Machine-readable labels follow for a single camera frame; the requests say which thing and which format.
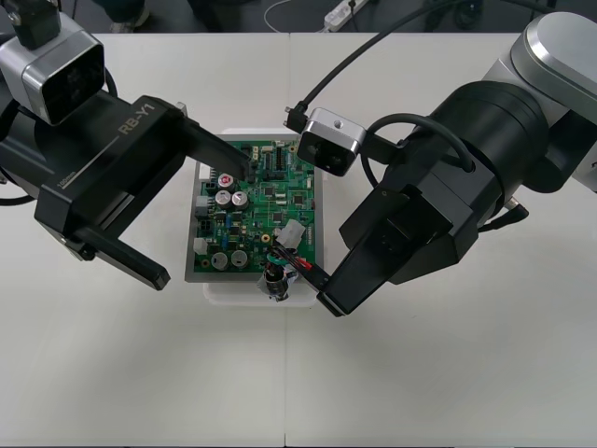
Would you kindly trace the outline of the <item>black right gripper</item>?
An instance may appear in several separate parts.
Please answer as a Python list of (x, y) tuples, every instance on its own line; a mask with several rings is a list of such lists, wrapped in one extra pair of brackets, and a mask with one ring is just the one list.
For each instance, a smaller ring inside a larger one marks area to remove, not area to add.
[(495, 174), (447, 162), (386, 168), (382, 181), (340, 227), (349, 248), (317, 300), (335, 317), (351, 314), (383, 285), (400, 285), (457, 264), (478, 227), (503, 200)]

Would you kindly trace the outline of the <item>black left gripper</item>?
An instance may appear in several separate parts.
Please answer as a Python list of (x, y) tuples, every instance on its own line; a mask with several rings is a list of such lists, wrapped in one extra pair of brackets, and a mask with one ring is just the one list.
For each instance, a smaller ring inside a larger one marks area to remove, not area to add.
[(63, 125), (34, 124), (32, 134), (41, 158), (32, 168), (35, 219), (77, 259), (99, 258), (155, 290), (168, 284), (167, 270), (120, 237), (185, 155), (237, 179), (249, 175), (241, 150), (184, 107), (150, 96), (128, 104), (101, 93)]

